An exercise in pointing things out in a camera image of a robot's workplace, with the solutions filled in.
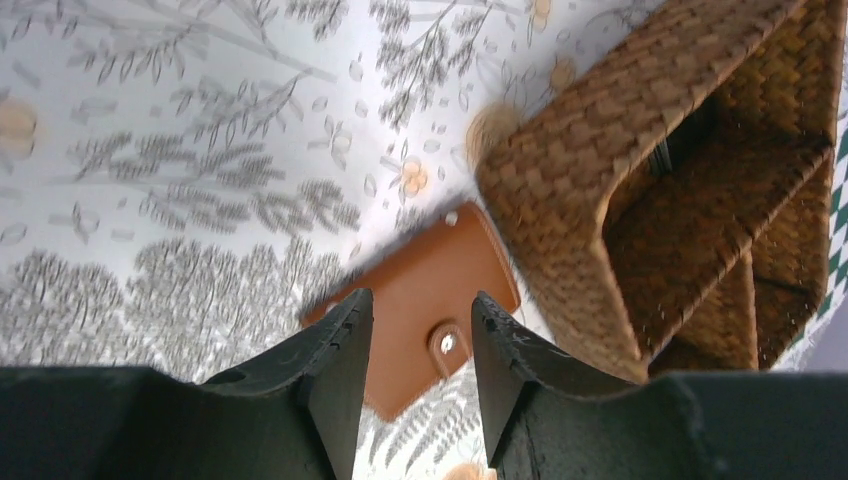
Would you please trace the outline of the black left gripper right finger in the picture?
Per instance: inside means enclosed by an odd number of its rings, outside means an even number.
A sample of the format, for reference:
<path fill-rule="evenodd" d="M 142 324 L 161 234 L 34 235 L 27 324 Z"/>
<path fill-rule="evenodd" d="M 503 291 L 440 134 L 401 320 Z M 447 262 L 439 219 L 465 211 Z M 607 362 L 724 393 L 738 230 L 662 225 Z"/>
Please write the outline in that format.
<path fill-rule="evenodd" d="M 577 398 L 634 386 L 573 357 L 515 320 L 480 291 L 471 307 L 472 343 L 488 465 L 503 457 L 518 415 L 538 388 Z"/>

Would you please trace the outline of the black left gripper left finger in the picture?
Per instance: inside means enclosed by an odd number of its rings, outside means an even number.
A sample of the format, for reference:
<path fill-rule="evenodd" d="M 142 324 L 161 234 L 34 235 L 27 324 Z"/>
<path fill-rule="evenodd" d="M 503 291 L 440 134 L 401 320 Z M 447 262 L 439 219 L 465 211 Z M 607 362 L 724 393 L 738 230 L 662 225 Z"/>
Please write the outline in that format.
<path fill-rule="evenodd" d="M 349 479 L 373 328 L 358 289 L 315 324 L 204 383 L 204 479 Z"/>

